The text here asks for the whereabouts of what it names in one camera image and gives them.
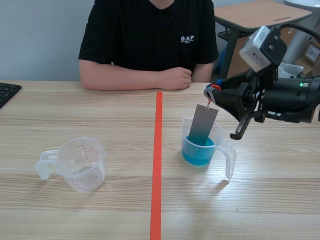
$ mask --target black t-shirt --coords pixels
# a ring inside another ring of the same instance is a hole
[[[95,0],[79,59],[132,70],[163,71],[214,62],[218,56],[212,0]]]

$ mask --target red tape line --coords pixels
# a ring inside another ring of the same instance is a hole
[[[153,142],[150,240],[161,240],[162,111],[163,93],[157,92]]]

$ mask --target clear plastic measuring cup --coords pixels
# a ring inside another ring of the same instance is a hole
[[[52,164],[75,190],[89,192],[99,187],[105,179],[104,158],[107,152],[101,144],[88,137],[71,140],[59,150],[44,151],[35,169],[42,180],[50,176],[48,164]]]
[[[188,140],[193,117],[182,120],[182,155],[184,159],[197,166],[210,163],[216,150],[225,155],[225,175],[230,180],[234,174],[237,153],[234,148],[224,140],[224,131],[218,123],[214,123],[205,146],[196,145]]]

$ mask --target white wall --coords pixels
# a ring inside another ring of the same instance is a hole
[[[213,0],[216,7],[250,1]],[[0,80],[78,80],[78,54],[93,3],[0,0]],[[217,25],[217,33],[223,30]],[[226,46],[222,39],[217,43],[220,50]]]

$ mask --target wooden desk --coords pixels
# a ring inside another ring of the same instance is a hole
[[[257,0],[214,9],[215,21],[226,29],[229,36],[220,77],[226,78],[238,38],[242,34],[250,35],[262,26],[274,26],[283,23],[296,23],[312,13],[270,0]]]
[[[149,240],[156,93],[87,91],[78,82],[12,81],[0,109],[1,240]],[[318,240],[320,124],[252,122],[233,179],[216,153],[208,167],[181,154],[181,119],[205,104],[205,84],[163,94],[163,240]],[[237,122],[218,115],[226,136]],[[101,142],[106,178],[93,192],[58,175],[41,181],[42,151],[76,137]]]

